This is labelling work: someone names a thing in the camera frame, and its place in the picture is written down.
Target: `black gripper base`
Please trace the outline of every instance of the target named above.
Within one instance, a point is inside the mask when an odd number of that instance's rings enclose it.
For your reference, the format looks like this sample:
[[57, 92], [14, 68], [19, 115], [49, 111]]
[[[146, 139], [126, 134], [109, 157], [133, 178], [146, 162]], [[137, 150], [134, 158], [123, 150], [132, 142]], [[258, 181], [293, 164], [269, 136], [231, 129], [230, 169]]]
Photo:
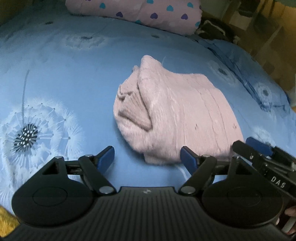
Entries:
[[4, 240], [22, 241], [288, 241], [273, 225], [237, 229], [210, 218], [194, 197], [171, 187], [122, 187], [98, 198], [94, 207], [72, 224], [37, 228], [21, 224]]

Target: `folded pink sweater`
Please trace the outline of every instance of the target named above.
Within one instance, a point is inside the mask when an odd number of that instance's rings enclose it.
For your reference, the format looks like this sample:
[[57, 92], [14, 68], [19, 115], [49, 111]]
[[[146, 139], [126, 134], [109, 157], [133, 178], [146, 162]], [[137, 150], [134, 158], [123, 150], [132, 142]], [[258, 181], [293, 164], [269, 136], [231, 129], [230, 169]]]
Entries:
[[180, 162], [184, 145], [228, 159], [232, 143], [243, 141], [226, 98], [206, 76], [172, 73], [151, 56], [119, 86], [113, 111], [125, 140], [151, 164]]

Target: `yellow fabric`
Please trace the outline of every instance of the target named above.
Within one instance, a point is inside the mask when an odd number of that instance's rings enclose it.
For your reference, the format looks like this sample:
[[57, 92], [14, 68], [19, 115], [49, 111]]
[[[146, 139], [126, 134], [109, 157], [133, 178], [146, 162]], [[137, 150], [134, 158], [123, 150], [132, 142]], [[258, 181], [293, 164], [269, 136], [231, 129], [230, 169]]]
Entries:
[[0, 236], [6, 237], [19, 225], [15, 216], [0, 206]]

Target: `black mechanical device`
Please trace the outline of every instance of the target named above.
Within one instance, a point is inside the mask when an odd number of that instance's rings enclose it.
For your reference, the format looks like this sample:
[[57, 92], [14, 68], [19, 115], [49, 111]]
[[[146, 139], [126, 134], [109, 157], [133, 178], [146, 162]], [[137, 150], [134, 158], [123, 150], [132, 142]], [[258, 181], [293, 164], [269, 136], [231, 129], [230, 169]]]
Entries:
[[[260, 143], [246, 143], [233, 143], [237, 156], [231, 161], [198, 156], [183, 147], [181, 160], [191, 177], [178, 191], [173, 187], [117, 191], [103, 176], [114, 159], [112, 146], [77, 161], [57, 156], [15, 192], [12, 208], [21, 224], [3, 239], [292, 240], [275, 223], [296, 197], [295, 159], [279, 148], [266, 156], [254, 148]], [[80, 175], [84, 184], [68, 175]], [[216, 175], [226, 179], [214, 183]]]

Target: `pink clothing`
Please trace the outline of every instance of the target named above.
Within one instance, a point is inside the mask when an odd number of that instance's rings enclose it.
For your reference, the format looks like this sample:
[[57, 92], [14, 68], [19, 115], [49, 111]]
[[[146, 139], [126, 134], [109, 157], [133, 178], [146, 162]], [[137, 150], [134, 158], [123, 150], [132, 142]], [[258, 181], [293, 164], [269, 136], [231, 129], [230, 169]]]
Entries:
[[151, 164], [180, 162], [181, 147], [219, 159], [243, 141], [236, 117], [220, 90], [201, 74], [176, 74], [151, 56], [119, 87], [114, 103], [118, 128]]
[[123, 19], [181, 35], [194, 34], [200, 0], [66, 0], [73, 14]]

